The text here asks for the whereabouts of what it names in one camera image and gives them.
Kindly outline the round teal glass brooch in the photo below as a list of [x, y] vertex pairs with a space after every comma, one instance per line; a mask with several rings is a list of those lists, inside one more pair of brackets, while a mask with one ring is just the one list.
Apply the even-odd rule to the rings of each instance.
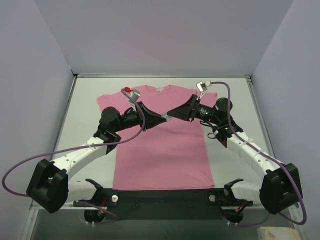
[[166, 122], [169, 122], [171, 120], [171, 116], [169, 116], [166, 112], [164, 112], [162, 115], [161, 115], [162, 118], [165, 119]]

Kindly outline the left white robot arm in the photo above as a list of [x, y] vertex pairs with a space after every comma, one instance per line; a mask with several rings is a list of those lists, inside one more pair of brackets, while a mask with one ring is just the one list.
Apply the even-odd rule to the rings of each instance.
[[110, 153], [121, 140], [118, 132], [135, 126], [145, 131], [170, 119], [166, 113], [149, 110], [142, 102], [124, 114], [112, 106], [106, 107], [101, 112], [97, 131], [80, 149], [52, 161], [43, 159], [37, 163], [26, 190], [27, 196], [49, 213], [55, 213], [68, 202], [103, 205], [109, 196], [99, 183], [90, 178], [77, 182], [69, 182], [70, 179], [95, 159]]

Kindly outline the pink t-shirt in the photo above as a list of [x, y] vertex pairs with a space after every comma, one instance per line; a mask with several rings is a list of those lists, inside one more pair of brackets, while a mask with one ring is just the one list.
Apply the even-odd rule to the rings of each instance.
[[[184, 104], [196, 89], [176, 85], [133, 87], [139, 101], [162, 114]], [[100, 110], [115, 107], [121, 114], [129, 108], [121, 93], [97, 98]], [[120, 191], [208, 189], [215, 186], [199, 120], [172, 118], [116, 147], [113, 188]]]

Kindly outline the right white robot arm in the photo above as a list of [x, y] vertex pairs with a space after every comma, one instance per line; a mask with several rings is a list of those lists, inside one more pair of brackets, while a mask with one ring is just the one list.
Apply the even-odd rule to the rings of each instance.
[[200, 103], [199, 97], [190, 99], [168, 111], [170, 117], [192, 122], [195, 119], [212, 128], [214, 138], [225, 148], [243, 159], [261, 179], [252, 183], [238, 178], [224, 185], [224, 195], [232, 201], [245, 200], [261, 204], [268, 213], [275, 215], [299, 203], [303, 194], [299, 171], [292, 164], [284, 164], [258, 147], [241, 127], [230, 111], [232, 102], [225, 97], [219, 98], [213, 107]]

